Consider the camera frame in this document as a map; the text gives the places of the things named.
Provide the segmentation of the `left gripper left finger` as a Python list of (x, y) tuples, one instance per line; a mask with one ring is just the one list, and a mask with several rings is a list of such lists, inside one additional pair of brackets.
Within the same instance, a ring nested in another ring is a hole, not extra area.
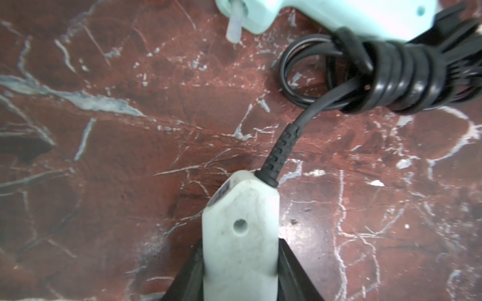
[(201, 301), (203, 297), (203, 244), (199, 240), (161, 301)]

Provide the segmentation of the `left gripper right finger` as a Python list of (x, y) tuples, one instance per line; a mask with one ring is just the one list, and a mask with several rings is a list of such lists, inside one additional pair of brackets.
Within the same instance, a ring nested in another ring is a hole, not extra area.
[(286, 240), (279, 239), (279, 301), (324, 301)]

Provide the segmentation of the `large white pink-tip glue gun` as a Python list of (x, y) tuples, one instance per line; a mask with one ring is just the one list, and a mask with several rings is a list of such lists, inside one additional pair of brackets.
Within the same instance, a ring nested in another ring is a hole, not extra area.
[[(310, 56), (326, 58), (327, 94), (296, 93), (289, 72)], [(202, 214), (205, 300), (277, 300), (278, 177), (305, 126), (319, 113), (359, 114), (386, 107), (412, 115), (464, 104), (481, 95), (481, 36), (450, 36), (437, 46), (361, 41), (342, 28), (334, 37), (309, 35), (292, 43), (280, 61), (283, 92), (303, 109), (288, 124), (262, 167), (233, 173)]]

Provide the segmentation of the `small mint glue gun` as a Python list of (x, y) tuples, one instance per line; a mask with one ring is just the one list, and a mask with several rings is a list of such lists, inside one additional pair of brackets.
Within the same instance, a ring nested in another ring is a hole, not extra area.
[(330, 31), (348, 27), (363, 38), (403, 42), (429, 30), (441, 10), (434, 0), (244, 0), (217, 1), (216, 5), (229, 19), (226, 38), (231, 43), (240, 41), (242, 30), (255, 35), (264, 33), (286, 7), (300, 11)]

